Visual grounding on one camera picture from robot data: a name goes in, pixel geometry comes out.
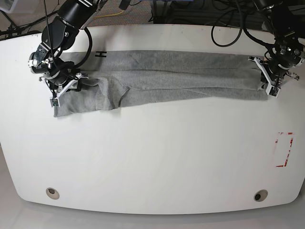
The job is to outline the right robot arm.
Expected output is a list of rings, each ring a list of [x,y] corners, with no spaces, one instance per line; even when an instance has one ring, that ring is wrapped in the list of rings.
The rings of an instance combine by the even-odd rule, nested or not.
[[[106,3],[106,0],[67,0],[43,30],[41,43],[36,52],[30,55],[28,63],[32,73],[42,74],[41,79],[45,80],[53,96],[58,88],[79,80],[76,74],[88,60],[93,45],[87,25]],[[63,61],[60,58],[62,52],[73,46],[80,30],[84,30],[89,39],[86,55],[77,64]]]

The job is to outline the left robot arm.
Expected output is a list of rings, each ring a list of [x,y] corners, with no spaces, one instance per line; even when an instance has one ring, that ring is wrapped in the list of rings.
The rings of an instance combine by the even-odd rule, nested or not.
[[[274,86],[279,87],[284,75],[305,61],[305,46],[298,40],[305,35],[305,23],[289,10],[286,0],[255,0],[254,5],[274,35],[274,45],[266,46],[271,57],[266,67]]]

